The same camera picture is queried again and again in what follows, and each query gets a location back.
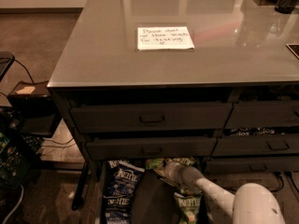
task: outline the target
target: desk surface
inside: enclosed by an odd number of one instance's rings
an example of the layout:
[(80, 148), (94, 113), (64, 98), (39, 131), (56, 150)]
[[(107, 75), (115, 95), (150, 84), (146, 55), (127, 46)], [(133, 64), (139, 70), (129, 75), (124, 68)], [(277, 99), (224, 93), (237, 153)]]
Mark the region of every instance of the desk surface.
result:
[[(193, 51), (138, 51), (136, 30), (187, 26)], [(299, 80), (299, 14), (252, 0), (89, 0), (50, 88), (231, 85)]]

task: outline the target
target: phone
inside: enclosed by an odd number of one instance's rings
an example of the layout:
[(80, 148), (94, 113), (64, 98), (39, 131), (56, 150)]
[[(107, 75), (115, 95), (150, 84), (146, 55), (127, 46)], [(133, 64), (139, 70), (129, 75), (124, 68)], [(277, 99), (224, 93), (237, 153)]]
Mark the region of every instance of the phone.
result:
[(287, 44), (287, 48), (299, 59), (299, 44)]

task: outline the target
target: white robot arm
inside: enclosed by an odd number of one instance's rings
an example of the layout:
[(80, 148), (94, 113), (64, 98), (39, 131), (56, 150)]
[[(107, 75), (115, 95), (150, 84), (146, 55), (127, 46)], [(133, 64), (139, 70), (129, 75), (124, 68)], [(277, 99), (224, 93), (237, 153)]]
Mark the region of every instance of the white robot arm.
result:
[(190, 190), (201, 190), (221, 208), (233, 224), (285, 224), (278, 201), (261, 185), (248, 183), (236, 194), (206, 179), (194, 167), (169, 162), (164, 168), (165, 176)]

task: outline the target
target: paper sign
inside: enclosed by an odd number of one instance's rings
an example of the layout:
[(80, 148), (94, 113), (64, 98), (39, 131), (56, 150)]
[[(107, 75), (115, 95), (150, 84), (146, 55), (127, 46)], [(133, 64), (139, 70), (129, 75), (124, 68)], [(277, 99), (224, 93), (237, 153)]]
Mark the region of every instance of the paper sign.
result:
[(30, 94), (32, 93), (33, 91), (35, 91), (35, 87), (34, 86), (27, 86), (27, 87), (24, 87), (23, 89), (21, 90), (18, 90), (16, 91), (17, 94)]
[(142, 49), (194, 49), (186, 26), (138, 27), (137, 48)]

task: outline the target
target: floor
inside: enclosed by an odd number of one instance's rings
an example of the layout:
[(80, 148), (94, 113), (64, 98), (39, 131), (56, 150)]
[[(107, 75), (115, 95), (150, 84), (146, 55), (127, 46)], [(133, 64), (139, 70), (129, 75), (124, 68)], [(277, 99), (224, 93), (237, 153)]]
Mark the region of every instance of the floor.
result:
[[(28, 68), (35, 82), (49, 80), (78, 16), (78, 13), (0, 14), (0, 50), (11, 51), (16, 59)], [(10, 93), (21, 80), (29, 81), (29, 77), (21, 66), (14, 63), (0, 83), (0, 92)], [(4, 95), (0, 96), (0, 105), (7, 105)], [(44, 162), (81, 163), (82, 159), (76, 146), (71, 146), (74, 143), (68, 143), (71, 136), (63, 132), (64, 124), (60, 125), (59, 133), (52, 137), (52, 141), (60, 142), (65, 147), (59, 147), (47, 140), (40, 150)], [(77, 211), (71, 210), (79, 175), (80, 172), (77, 170), (32, 168), (23, 181), (25, 195), (16, 215), (16, 223), (94, 223), (99, 183), (91, 180), (89, 176), (83, 193), (85, 204)], [(299, 174), (292, 175), (294, 183), (299, 187)], [(271, 173), (207, 175), (207, 177), (220, 186), (231, 189), (237, 189), (247, 182), (260, 183), (270, 189), (276, 189), (280, 185), (278, 179)], [(283, 175), (283, 180), (284, 188), (275, 195), (286, 223), (295, 224), (299, 219), (299, 193), (287, 176)], [(209, 204), (215, 224), (231, 223), (212, 201)]]

